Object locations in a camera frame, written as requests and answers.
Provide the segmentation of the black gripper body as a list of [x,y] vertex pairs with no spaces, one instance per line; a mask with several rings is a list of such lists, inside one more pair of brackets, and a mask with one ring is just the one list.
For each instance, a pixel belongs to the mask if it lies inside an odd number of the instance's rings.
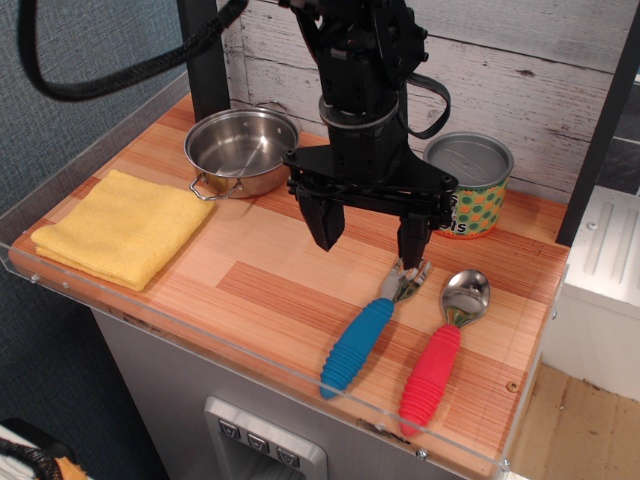
[[331,130],[329,137],[327,145],[285,154],[297,201],[310,196],[396,217],[417,213],[433,230],[451,222],[457,180],[420,159],[405,135]]

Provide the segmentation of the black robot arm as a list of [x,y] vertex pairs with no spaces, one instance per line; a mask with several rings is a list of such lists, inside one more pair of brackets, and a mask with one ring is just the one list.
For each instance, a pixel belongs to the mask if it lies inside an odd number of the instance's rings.
[[439,82],[417,74],[427,31],[403,1],[284,1],[319,71],[325,146],[284,160],[289,191],[314,241],[330,250],[345,228],[345,207],[395,216],[398,256],[417,267],[433,231],[452,219],[458,181],[410,148],[407,87],[451,101]]

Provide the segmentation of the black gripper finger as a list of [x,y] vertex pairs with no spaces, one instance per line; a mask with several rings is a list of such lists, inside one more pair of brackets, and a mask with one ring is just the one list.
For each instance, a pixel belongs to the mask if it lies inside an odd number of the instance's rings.
[[300,196],[300,211],[315,241],[324,251],[329,251],[345,228],[344,207],[333,199]]
[[398,256],[404,270],[417,268],[422,261],[426,244],[431,235],[426,216],[409,213],[400,218],[397,232]]

